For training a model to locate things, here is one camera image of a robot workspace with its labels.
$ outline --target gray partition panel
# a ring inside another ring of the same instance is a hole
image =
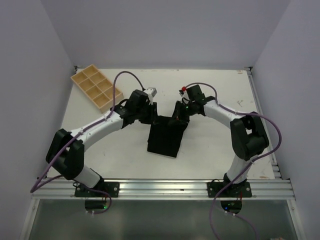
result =
[[[211,201],[118,200],[109,211],[92,217],[83,200],[41,200],[31,240],[209,240]],[[257,228],[260,239],[296,240],[287,201],[244,201],[241,215]],[[255,235],[241,219],[215,209],[214,224],[224,240],[251,240]]]

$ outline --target table surface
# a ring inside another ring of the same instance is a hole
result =
[[[123,69],[101,69],[113,82]],[[191,69],[132,69],[145,88],[156,87],[158,115],[171,116],[178,90],[194,82],[216,87],[221,103],[242,112],[257,111],[246,71]],[[117,87],[128,98],[138,82],[129,74],[119,77]],[[202,86],[206,96],[213,91]],[[70,131],[84,126],[102,114],[73,85],[62,128]],[[183,134],[177,158],[147,152],[150,126],[136,121],[125,129],[104,137],[85,152],[85,164],[104,178],[121,179],[222,179],[234,158],[230,130],[221,123],[202,115],[190,117]],[[257,161],[248,179],[274,179],[272,158]],[[58,173],[51,168],[48,177]]]

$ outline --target gray back wall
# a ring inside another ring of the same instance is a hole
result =
[[[42,0],[74,65],[252,66],[290,0]]]
[[[0,239],[17,240],[73,66],[39,0],[2,0],[0,30]]]
[[[253,68],[263,113],[283,134],[277,160],[310,240],[320,239],[319,9],[319,0],[292,0]]]

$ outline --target wooden compartment organizer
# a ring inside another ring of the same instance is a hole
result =
[[[93,64],[71,77],[72,81],[84,92],[93,104],[104,113],[112,107],[113,84]],[[124,98],[115,88],[115,103]]]

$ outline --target wooden box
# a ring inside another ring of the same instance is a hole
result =
[[[71,77],[72,81],[84,92],[91,102],[101,111],[112,107],[113,83],[93,64]],[[124,98],[115,88],[115,104]]]

